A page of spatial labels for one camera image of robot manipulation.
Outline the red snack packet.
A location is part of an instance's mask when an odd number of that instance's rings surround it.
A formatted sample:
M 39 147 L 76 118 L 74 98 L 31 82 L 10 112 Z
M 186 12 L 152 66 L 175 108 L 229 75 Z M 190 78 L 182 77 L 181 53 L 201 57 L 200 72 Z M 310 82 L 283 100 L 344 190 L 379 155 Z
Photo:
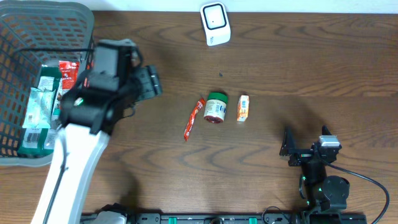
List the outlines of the red snack packet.
M 59 69 L 62 73 L 62 95 L 75 85 L 79 66 L 79 62 L 59 61 Z

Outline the green snack packet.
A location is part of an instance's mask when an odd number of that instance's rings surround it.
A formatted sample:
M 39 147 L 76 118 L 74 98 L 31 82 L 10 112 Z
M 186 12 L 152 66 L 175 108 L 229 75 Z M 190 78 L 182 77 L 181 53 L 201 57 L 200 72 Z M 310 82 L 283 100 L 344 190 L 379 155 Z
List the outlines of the green snack packet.
M 60 92 L 62 92 L 62 74 L 60 69 L 58 67 L 42 67 L 39 84 L 36 88 L 55 91 L 55 98 L 53 100 L 49 129 L 23 128 L 24 137 L 19 147 L 19 153 L 33 157 L 47 156 L 53 153 L 55 147 L 57 128 L 60 125 L 58 120 L 60 114 L 58 97 Z

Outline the small orange carton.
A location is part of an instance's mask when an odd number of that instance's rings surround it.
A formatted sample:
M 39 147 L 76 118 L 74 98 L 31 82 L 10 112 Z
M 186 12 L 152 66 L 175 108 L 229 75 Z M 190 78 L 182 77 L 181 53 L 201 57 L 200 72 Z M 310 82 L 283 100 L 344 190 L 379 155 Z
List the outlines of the small orange carton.
M 245 122 L 249 115 L 249 96 L 241 95 L 238 101 L 237 121 Z

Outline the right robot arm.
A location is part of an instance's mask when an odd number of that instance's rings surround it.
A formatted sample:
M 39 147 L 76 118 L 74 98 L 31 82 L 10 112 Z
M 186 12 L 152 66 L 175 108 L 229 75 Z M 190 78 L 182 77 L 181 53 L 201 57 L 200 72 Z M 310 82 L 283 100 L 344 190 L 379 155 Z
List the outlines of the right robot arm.
M 341 144 L 326 126 L 308 149 L 299 149 L 289 128 L 285 128 L 279 155 L 288 157 L 288 165 L 300 167 L 300 196 L 307 208 L 291 216 L 291 223 L 342 223 L 341 212 L 347 208 L 349 182 L 336 175 L 328 175 L 326 166 L 336 160 Z

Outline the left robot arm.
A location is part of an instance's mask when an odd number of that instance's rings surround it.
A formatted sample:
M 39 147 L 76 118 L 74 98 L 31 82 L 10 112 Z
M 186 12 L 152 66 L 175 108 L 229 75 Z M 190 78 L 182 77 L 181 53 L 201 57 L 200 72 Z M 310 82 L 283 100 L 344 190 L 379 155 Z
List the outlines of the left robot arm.
M 130 39 L 101 40 L 94 66 L 62 96 L 60 127 L 32 223 L 79 223 L 90 182 L 116 123 L 138 101 L 162 94 L 153 65 Z

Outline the red Nescafe stick sachet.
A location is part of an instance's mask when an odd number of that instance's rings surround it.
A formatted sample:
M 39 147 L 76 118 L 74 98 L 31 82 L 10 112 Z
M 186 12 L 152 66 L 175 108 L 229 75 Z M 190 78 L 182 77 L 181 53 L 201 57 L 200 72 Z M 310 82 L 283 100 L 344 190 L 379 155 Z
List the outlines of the red Nescafe stick sachet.
M 188 123 L 187 123 L 187 125 L 186 125 L 185 131 L 184 131 L 184 135 L 183 135 L 183 138 L 184 138 L 185 141 L 188 141 L 188 139 L 189 139 L 189 137 L 190 137 L 190 133 L 191 133 L 191 131 L 192 131 L 192 128 L 193 128 L 193 124 L 194 124 L 194 122 L 195 122 L 196 115 L 198 114 L 198 112 L 199 112 L 204 106 L 205 106 L 205 100 L 204 100 L 204 98 L 200 98 L 200 99 L 197 101 L 197 103 L 196 103 L 196 105 L 195 105 L 193 111 L 191 112 L 190 117 L 189 117 L 189 120 L 188 120 Z

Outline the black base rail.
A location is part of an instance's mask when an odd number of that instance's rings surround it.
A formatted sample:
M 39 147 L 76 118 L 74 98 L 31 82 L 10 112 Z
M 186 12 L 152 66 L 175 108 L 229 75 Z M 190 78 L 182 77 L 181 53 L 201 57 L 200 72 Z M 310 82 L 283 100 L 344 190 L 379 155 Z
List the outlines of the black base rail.
M 99 214 L 83 215 L 80 223 L 94 223 Z M 137 224 L 204 224 L 204 223 L 226 223 L 226 224 L 249 224 L 249 223 L 304 223 L 295 218 L 290 219 L 290 215 L 285 215 L 286 218 L 280 213 L 266 213 L 249 214 L 249 215 L 176 215 L 168 214 L 161 215 L 158 213 L 139 213 L 131 215 L 127 218 L 126 223 Z M 336 216 L 321 216 L 320 221 L 315 221 L 313 218 L 310 223 L 344 223 L 344 224 L 366 224 L 366 217 L 364 215 L 346 214 L 341 215 L 341 222 Z

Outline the grey plastic shopping basket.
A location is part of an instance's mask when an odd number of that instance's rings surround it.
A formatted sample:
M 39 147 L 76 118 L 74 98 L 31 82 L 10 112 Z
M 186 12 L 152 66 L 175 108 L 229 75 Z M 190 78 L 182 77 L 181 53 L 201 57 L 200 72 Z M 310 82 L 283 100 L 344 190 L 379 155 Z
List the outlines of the grey plastic shopping basket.
M 1 1 L 1 165 L 42 167 L 51 155 L 19 152 L 24 140 L 36 140 L 22 125 L 30 89 L 39 84 L 42 67 L 59 61 L 90 68 L 88 51 L 95 18 L 77 2 Z

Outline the green lid jar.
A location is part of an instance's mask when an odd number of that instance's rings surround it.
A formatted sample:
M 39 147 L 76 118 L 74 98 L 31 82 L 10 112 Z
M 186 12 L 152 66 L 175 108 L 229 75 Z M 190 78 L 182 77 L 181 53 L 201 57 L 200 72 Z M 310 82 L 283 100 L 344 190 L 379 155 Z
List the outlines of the green lid jar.
M 222 123 L 226 115 L 228 96 L 222 92 L 211 92 L 205 105 L 204 119 L 210 123 Z

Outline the white barcode scanner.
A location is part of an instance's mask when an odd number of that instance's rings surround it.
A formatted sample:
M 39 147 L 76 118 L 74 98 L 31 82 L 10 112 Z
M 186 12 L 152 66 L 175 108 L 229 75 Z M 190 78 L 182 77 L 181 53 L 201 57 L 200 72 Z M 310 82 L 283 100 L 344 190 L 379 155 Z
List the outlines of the white barcode scanner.
M 201 21 L 207 46 L 216 46 L 229 42 L 231 27 L 226 8 L 222 2 L 211 2 L 200 9 Z

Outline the pale green wipes packet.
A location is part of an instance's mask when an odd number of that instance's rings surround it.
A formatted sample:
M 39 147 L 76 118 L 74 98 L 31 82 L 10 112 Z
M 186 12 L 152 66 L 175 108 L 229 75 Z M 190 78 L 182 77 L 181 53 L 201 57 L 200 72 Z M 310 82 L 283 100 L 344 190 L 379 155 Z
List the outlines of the pale green wipes packet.
M 31 88 L 23 128 L 49 129 L 55 91 Z

